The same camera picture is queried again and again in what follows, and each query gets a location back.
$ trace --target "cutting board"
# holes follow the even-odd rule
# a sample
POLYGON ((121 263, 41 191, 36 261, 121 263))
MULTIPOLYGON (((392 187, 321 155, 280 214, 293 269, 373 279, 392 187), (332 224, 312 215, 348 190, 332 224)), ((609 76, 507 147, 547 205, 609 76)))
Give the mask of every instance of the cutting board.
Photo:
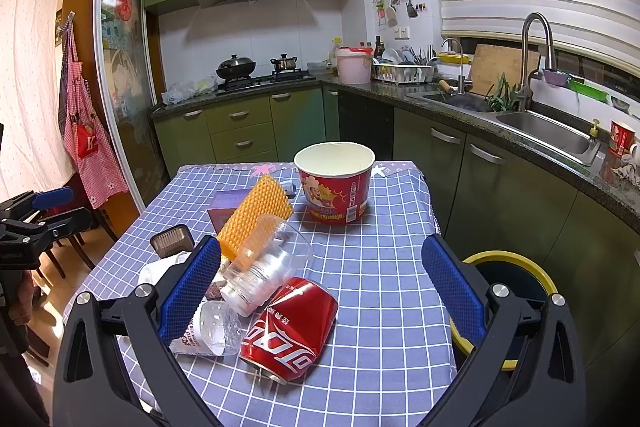
MULTIPOLYGON (((474 81, 471 92, 486 95, 492 84, 491 92, 495 92, 500 81, 501 74, 505 74, 510 86, 520 83, 521 61, 519 48, 505 48, 503 46, 490 46, 478 44, 471 63, 469 78, 474 81)), ((538 52, 529 52, 527 69, 535 70, 540 60, 538 52)))

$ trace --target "human hand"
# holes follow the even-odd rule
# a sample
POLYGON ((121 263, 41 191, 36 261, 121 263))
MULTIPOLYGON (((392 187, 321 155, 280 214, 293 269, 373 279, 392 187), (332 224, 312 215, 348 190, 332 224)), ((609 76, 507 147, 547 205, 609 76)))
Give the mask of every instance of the human hand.
POLYGON ((30 270, 22 272, 22 281, 18 286, 18 301, 9 308, 9 318, 21 326, 31 320, 33 312, 33 277, 30 270))

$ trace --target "dish rack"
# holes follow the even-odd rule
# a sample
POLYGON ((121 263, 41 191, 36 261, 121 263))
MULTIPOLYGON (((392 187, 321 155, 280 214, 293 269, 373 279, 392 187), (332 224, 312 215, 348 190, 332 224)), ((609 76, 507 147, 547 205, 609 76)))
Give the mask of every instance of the dish rack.
POLYGON ((371 78, 393 84, 423 84, 433 80, 433 66, 396 66, 373 64, 371 78))

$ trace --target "yellow sponge tray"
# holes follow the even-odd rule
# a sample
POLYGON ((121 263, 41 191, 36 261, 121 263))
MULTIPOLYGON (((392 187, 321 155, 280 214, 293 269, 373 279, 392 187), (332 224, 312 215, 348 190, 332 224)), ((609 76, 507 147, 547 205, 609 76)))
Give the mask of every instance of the yellow sponge tray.
POLYGON ((262 214, 273 214, 285 220, 293 214, 293 207, 284 188, 268 174, 258 180, 220 230, 218 241, 222 255, 230 261, 236 258, 239 248, 255 228, 258 216, 262 214))

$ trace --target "checkered tablecloth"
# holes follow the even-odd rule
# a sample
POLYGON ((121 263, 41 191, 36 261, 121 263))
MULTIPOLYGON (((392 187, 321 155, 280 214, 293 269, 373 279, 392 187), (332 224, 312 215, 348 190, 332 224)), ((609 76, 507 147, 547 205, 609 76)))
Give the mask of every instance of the checkered tablecloth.
MULTIPOLYGON (((292 164, 182 168, 78 293, 128 295, 140 269, 158 258, 152 235, 184 223, 198 241, 213 232, 206 209, 214 191, 251 187, 264 172, 300 185, 292 164)), ((304 377, 279 385, 259 379, 237 355, 177 357, 226 427, 413 427, 454 378, 449 315, 420 261, 424 238, 438 227, 427 185, 409 162, 380 162, 373 172, 369 208, 354 225, 322 225, 306 212, 302 190, 294 200, 290 222, 314 250, 299 275, 321 282, 339 304, 326 346, 304 377)), ((242 325, 248 328, 256 317, 242 325)), ((157 406, 129 339, 120 339, 120 347, 140 398, 157 406)))

